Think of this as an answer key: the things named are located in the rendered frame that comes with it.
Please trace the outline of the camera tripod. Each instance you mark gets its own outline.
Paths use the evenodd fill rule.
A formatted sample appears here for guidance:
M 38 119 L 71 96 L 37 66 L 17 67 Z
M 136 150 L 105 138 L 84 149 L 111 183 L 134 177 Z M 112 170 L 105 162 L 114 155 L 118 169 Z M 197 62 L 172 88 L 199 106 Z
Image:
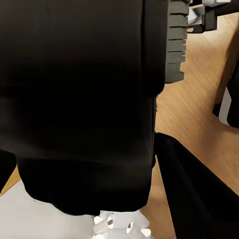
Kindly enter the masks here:
M 165 84 L 184 80 L 185 73 L 180 67 L 186 61 L 187 29 L 200 23 L 205 14 L 205 5 L 190 7 L 190 2 L 192 0 L 168 0 Z

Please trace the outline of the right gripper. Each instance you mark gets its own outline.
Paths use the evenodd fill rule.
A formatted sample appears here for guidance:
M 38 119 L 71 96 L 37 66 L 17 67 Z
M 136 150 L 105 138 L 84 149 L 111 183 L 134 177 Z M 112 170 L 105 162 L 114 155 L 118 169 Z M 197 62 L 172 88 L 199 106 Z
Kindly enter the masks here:
M 202 5 L 202 3 L 202 0 L 192 0 L 189 6 L 194 7 Z M 236 12 L 239 12 L 239 0 L 231 0 L 229 3 L 213 7 L 205 6 L 205 14 L 202 16 L 202 21 L 196 25 L 190 25 L 188 28 L 193 27 L 194 30 L 188 31 L 188 33 L 203 33 L 205 31 L 217 30 L 217 17 L 219 15 Z

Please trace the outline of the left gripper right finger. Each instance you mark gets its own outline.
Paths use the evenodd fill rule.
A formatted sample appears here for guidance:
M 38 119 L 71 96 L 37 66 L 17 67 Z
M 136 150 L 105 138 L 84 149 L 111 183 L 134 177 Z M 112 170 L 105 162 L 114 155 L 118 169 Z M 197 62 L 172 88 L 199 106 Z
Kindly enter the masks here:
M 176 239 L 239 239 L 239 195 L 176 138 L 155 147 Z

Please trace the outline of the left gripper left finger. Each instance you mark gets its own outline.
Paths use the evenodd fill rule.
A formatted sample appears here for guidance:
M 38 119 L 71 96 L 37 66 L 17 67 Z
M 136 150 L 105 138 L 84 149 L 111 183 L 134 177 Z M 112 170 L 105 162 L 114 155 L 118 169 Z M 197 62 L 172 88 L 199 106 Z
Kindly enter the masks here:
M 0 192 L 17 166 L 16 155 L 0 150 Z

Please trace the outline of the digital camera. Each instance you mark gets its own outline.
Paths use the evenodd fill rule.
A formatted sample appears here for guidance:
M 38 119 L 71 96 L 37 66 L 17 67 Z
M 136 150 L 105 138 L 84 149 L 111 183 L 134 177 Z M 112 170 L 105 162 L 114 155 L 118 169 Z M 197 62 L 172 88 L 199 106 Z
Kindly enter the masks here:
M 0 150 L 71 215 L 147 205 L 168 0 L 0 0 Z

